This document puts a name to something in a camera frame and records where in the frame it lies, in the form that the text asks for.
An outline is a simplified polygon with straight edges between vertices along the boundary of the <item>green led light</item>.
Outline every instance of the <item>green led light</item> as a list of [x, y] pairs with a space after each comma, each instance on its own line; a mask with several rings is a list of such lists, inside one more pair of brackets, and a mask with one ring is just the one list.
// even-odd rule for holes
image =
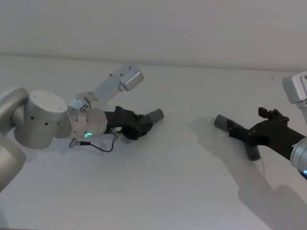
[[92, 136], [92, 133], [87, 133], [87, 134], [84, 135], [85, 138], [89, 138], [91, 136]]

